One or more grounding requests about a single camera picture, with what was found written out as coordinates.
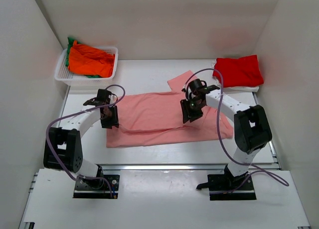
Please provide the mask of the pink t-shirt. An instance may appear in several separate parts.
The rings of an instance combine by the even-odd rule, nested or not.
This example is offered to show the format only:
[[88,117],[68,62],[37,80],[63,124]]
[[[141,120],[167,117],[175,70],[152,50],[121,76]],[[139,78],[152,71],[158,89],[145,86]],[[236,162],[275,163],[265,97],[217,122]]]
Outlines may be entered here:
[[124,96],[117,104],[119,128],[107,130],[106,146],[151,146],[232,138],[233,126],[224,114],[218,115],[215,108],[204,107],[200,119],[183,123],[181,89],[188,78],[195,79],[191,71],[169,80],[169,92]]

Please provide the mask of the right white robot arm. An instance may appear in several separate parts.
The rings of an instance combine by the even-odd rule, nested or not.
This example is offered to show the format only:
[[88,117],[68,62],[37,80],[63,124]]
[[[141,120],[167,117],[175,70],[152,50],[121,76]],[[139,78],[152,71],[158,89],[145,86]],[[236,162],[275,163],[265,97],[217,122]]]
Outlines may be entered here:
[[228,189],[236,189],[248,173],[257,153],[271,141],[272,133],[265,110],[260,105],[250,106],[224,94],[216,85],[195,79],[182,90],[186,99],[181,100],[183,123],[193,122],[203,116],[205,106],[217,108],[234,123],[236,150],[226,165],[223,183]]

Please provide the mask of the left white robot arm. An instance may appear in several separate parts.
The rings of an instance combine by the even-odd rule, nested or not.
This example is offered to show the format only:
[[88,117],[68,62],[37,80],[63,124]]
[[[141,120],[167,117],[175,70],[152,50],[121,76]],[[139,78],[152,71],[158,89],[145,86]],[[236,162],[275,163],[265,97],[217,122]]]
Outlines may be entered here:
[[61,127],[50,126],[46,132],[44,167],[82,177],[92,188],[101,187],[102,167],[84,159],[81,138],[98,121],[104,129],[119,127],[116,99],[111,91],[99,89],[96,97],[83,104],[79,114],[71,116]]

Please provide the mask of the folded red t-shirt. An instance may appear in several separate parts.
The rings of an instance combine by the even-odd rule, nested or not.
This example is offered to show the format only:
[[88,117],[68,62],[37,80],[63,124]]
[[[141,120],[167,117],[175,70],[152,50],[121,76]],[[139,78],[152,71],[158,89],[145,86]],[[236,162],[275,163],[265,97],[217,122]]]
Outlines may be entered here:
[[264,83],[257,55],[217,58],[214,69],[221,73],[225,88],[258,87]]

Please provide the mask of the orange t-shirt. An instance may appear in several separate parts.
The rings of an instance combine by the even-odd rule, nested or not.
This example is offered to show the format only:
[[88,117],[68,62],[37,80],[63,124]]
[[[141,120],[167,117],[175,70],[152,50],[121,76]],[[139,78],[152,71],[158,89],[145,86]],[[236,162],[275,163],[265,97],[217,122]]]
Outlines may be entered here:
[[113,74],[115,54],[73,41],[68,55],[68,70],[77,75],[109,78]]

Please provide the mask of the white plastic basket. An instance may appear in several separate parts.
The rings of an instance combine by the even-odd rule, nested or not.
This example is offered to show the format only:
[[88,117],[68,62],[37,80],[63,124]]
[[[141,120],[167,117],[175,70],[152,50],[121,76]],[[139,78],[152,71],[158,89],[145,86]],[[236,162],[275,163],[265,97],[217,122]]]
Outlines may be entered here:
[[66,63],[66,55],[67,48],[62,51],[60,55],[57,65],[54,71],[54,78],[57,81],[61,81],[68,86],[74,87],[99,87],[99,86],[107,86],[111,84],[117,70],[118,63],[118,49],[114,46],[95,46],[95,48],[100,49],[106,53],[115,55],[115,62],[113,66],[113,72],[111,77],[109,78],[88,78],[84,75],[77,75],[70,72],[65,63]]

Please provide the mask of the green t-shirt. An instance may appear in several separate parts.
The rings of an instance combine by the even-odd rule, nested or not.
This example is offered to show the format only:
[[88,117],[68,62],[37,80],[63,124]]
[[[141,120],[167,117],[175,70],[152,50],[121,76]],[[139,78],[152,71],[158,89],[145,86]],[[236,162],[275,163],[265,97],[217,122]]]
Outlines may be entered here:
[[[73,46],[73,43],[75,41],[77,41],[74,37],[71,37],[71,36],[68,36],[67,37],[68,39],[68,45],[67,45],[67,51],[66,51],[66,61],[65,61],[65,66],[68,68],[69,67],[69,54],[70,54],[70,50]],[[92,78],[92,79],[95,79],[95,78],[100,78],[100,76],[98,75],[86,75],[87,78]]]

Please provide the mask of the aluminium rail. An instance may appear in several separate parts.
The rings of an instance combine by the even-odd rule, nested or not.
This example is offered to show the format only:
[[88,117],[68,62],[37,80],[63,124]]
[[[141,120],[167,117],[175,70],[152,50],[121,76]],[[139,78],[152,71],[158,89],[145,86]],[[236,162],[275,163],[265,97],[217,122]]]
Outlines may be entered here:
[[225,164],[101,164],[104,170],[222,170]]

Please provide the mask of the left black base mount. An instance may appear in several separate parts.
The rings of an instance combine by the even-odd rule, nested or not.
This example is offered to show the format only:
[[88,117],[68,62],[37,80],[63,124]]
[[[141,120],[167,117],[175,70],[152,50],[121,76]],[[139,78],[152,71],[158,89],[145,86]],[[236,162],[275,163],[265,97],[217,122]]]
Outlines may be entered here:
[[120,172],[106,171],[100,168],[98,177],[103,179],[84,179],[79,178],[75,182],[73,198],[75,199],[111,199],[118,198],[120,185]]

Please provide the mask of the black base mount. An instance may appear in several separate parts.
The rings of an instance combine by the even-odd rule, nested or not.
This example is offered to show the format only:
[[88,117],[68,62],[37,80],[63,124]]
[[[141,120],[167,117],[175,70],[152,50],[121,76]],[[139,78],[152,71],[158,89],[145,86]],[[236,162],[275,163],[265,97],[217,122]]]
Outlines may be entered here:
[[103,179],[84,179],[79,178],[75,182],[73,198],[75,199],[111,199],[118,198],[120,185],[120,172],[106,171],[100,168],[98,177]]
[[198,184],[196,190],[208,189],[210,201],[257,200],[251,176],[248,172],[233,177],[226,170],[223,174],[208,174],[207,182]]

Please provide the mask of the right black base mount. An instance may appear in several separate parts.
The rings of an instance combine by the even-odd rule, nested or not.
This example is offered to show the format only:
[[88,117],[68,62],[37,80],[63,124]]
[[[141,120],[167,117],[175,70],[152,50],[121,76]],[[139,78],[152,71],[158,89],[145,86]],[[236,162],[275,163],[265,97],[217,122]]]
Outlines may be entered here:
[[208,174],[207,182],[198,184],[196,190],[208,189],[210,201],[257,200],[251,176],[248,172],[233,177],[226,170],[223,174]]

